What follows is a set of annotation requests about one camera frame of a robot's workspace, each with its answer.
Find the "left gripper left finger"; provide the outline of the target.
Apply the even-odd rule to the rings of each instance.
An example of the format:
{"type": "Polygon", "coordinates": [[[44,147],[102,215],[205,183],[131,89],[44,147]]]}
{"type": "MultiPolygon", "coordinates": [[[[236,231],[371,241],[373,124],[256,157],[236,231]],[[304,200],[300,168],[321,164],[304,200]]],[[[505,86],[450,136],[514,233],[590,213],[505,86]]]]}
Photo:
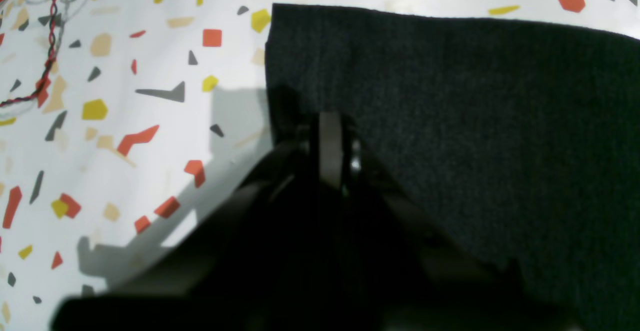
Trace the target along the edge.
{"type": "Polygon", "coordinates": [[[158,220],[124,247],[82,238],[80,271],[105,278],[109,290],[64,301],[52,329],[203,331],[249,313],[317,239],[308,210],[311,146],[279,142],[224,201],[219,187],[204,191],[198,225],[176,246],[162,242],[185,217],[186,195],[161,206],[158,220]]]}

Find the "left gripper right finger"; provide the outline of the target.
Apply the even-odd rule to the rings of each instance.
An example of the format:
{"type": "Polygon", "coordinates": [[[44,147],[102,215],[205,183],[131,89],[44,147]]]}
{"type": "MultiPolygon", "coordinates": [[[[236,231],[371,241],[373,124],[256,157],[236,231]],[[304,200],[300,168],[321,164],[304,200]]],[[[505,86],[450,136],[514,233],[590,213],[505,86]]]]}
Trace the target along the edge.
{"type": "Polygon", "coordinates": [[[373,331],[580,331],[522,289],[521,270],[470,256],[403,192],[354,126],[317,117],[318,217],[358,325],[373,331]]]}

